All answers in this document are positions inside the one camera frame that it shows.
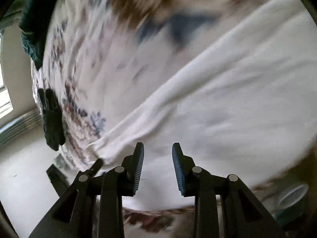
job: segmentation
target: floor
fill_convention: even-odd
[[[0,200],[20,238],[27,238],[58,199],[46,175],[58,152],[42,126],[0,148]]]

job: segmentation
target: wall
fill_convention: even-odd
[[[21,45],[18,25],[4,31],[1,66],[13,111],[0,119],[0,126],[36,107],[32,95],[31,61]]]

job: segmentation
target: triangular cutout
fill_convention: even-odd
[[[66,223],[70,222],[70,219],[72,217],[72,213],[74,210],[77,195],[78,195],[77,190],[74,190],[69,195],[69,197],[66,199],[66,201],[55,212],[55,214],[54,214],[55,219],[66,222]]]
[[[238,194],[246,222],[251,223],[253,221],[260,220],[263,216],[257,206],[254,205],[252,200],[248,197],[248,195],[246,195],[242,190],[239,190]]]

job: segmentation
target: white fabric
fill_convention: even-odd
[[[107,169],[145,146],[136,210],[193,203],[177,188],[172,145],[249,187],[291,167],[317,132],[317,28],[299,0],[271,0],[87,147]]]

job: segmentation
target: bed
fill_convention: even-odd
[[[102,158],[107,171],[143,142],[124,217],[168,230],[193,211],[177,189],[174,142],[254,190],[307,155],[317,133],[315,28],[300,0],[57,0],[43,66],[31,62],[33,95],[40,107],[38,89],[55,91],[71,169]]]

